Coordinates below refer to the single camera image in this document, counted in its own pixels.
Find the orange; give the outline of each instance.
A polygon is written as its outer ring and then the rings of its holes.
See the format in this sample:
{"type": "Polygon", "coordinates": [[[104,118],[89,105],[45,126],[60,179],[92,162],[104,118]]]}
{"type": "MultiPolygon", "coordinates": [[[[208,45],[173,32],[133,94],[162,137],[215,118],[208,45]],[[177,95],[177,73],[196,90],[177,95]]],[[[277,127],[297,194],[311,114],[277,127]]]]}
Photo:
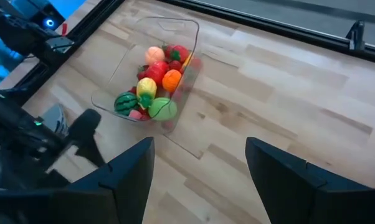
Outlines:
{"type": "Polygon", "coordinates": [[[182,74],[179,71],[175,69],[168,71],[163,78],[163,88],[172,93],[178,87],[181,78],[182,74]]]}

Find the metal bracket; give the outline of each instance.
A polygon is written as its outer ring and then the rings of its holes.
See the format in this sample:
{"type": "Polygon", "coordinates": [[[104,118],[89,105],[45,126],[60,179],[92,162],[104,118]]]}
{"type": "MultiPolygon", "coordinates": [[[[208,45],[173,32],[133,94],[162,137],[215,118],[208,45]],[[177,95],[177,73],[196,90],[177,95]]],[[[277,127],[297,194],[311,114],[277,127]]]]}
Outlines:
{"type": "MultiPolygon", "coordinates": [[[[58,35],[56,32],[47,29],[46,32],[52,34],[52,35],[58,35]]],[[[74,41],[68,39],[67,37],[54,37],[49,40],[46,40],[46,44],[52,49],[54,52],[58,53],[66,53],[71,46],[73,46],[74,41]]]]}
{"type": "Polygon", "coordinates": [[[364,50],[364,21],[356,21],[345,38],[349,39],[349,49],[355,51],[364,50]]]}

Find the black metal frame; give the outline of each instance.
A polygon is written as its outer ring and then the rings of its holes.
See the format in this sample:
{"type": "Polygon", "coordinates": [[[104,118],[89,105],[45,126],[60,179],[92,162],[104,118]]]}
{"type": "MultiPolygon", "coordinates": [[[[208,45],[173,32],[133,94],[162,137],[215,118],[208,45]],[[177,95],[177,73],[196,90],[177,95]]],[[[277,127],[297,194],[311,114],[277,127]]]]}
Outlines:
{"type": "MultiPolygon", "coordinates": [[[[51,65],[43,63],[36,65],[15,87],[26,83],[31,86],[24,93],[16,93],[8,96],[20,105],[23,105],[85,42],[90,35],[124,2],[125,0],[102,0],[83,20],[67,35],[68,38],[76,41],[76,44],[62,57],[54,58],[51,65]]],[[[352,40],[333,35],[316,32],[314,30],[295,27],[282,22],[265,19],[262,17],[247,15],[236,11],[204,4],[193,0],[158,0],[175,6],[184,7],[193,11],[205,13],[211,16],[227,19],[232,22],[261,29],[277,35],[299,40],[308,44],[316,45],[326,49],[334,50],[346,55],[362,58],[375,62],[375,46],[363,44],[361,49],[350,49],[352,40]]]]}

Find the clear plastic container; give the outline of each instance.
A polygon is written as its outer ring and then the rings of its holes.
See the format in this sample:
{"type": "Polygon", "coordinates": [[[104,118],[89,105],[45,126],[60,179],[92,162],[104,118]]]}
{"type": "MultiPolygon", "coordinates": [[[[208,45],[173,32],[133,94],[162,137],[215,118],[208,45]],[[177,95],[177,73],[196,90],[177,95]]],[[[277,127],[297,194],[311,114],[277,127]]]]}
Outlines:
{"type": "MultiPolygon", "coordinates": [[[[179,116],[184,108],[186,100],[192,90],[192,86],[201,70],[201,50],[198,40],[199,24],[189,19],[173,19],[165,17],[146,17],[140,19],[133,26],[133,32],[128,38],[130,47],[122,58],[116,72],[108,81],[105,88],[99,89],[92,94],[92,104],[117,117],[143,126],[155,129],[162,134],[171,132],[178,122],[179,116]],[[114,102],[120,93],[124,93],[136,86],[138,69],[145,65],[145,52],[149,47],[162,45],[182,45],[187,48],[192,57],[187,59],[182,79],[178,83],[174,93],[168,93],[158,88],[157,97],[167,97],[176,103],[177,113],[167,121],[156,121],[151,118],[145,121],[136,120],[123,116],[114,111],[114,102]]],[[[171,110],[175,104],[168,103],[161,107],[163,110],[171,110]]]]}

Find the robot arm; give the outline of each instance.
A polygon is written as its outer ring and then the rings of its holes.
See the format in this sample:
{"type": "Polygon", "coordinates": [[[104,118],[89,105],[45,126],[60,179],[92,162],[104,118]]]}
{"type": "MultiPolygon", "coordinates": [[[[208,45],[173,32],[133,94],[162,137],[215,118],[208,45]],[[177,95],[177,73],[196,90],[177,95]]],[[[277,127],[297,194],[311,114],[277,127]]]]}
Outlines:
{"type": "Polygon", "coordinates": [[[70,39],[61,37],[50,29],[44,30],[33,22],[10,15],[2,8],[0,37],[10,49],[24,56],[34,54],[44,63],[50,63],[47,58],[65,53],[74,44],[70,39]]]}

